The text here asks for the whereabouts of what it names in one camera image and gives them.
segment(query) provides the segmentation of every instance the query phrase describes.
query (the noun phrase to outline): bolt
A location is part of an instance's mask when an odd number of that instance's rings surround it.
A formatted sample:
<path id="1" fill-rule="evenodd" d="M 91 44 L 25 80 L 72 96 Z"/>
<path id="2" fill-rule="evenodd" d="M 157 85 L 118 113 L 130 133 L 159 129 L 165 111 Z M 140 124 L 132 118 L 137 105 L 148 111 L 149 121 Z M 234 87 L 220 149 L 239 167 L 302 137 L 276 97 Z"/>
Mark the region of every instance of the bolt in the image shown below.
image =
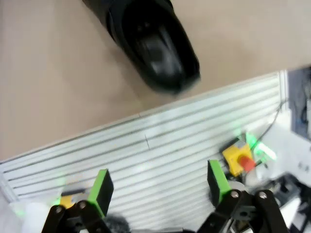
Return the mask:
<path id="1" fill-rule="evenodd" d="M 238 197 L 239 197 L 239 194 L 238 194 L 236 191 L 232 191 L 232 192 L 231 192 L 231 196 L 232 196 L 233 198 L 238 198 Z"/>
<path id="2" fill-rule="evenodd" d="M 265 194 L 264 192 L 259 192 L 259 197 L 262 199 L 266 199 L 267 198 L 267 194 Z"/>
<path id="3" fill-rule="evenodd" d="M 80 206 L 81 209 L 83 209 L 83 208 L 86 207 L 86 203 L 85 202 L 81 202 L 79 206 Z"/>
<path id="4" fill-rule="evenodd" d="M 59 214 L 60 212 L 62 212 L 62 210 L 63 210 L 62 207 L 57 207 L 56 208 L 56 213 Z"/>

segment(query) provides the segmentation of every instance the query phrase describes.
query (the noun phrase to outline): white grooved surface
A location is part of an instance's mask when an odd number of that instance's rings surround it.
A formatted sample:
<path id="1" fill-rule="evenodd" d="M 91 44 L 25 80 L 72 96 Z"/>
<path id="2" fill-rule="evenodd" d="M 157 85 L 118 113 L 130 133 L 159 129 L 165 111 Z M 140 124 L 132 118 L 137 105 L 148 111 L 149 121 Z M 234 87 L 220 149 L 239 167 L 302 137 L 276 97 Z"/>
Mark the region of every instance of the white grooved surface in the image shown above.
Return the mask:
<path id="1" fill-rule="evenodd" d="M 213 210 L 207 160 L 242 131 L 263 125 L 281 102 L 279 73 L 191 100 L 2 162 L 0 185 L 11 201 L 58 197 L 92 187 L 108 168 L 115 191 L 109 212 L 133 229 L 197 230 Z"/>

